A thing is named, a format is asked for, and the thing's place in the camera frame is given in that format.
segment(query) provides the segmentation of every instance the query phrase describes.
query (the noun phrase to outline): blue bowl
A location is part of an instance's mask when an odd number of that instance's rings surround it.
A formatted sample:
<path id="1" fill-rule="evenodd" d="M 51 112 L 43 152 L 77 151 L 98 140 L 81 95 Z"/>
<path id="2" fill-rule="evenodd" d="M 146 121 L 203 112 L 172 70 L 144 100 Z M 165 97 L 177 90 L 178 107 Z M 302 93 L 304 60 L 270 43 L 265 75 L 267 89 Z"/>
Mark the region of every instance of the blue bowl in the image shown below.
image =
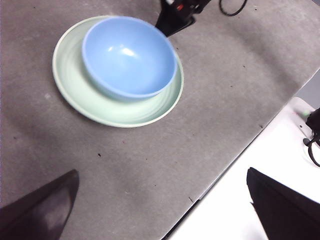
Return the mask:
<path id="1" fill-rule="evenodd" d="M 125 101 L 153 97 L 177 71 L 175 51 L 153 25 L 127 16 L 107 18 L 87 32 L 84 65 L 103 93 Z"/>

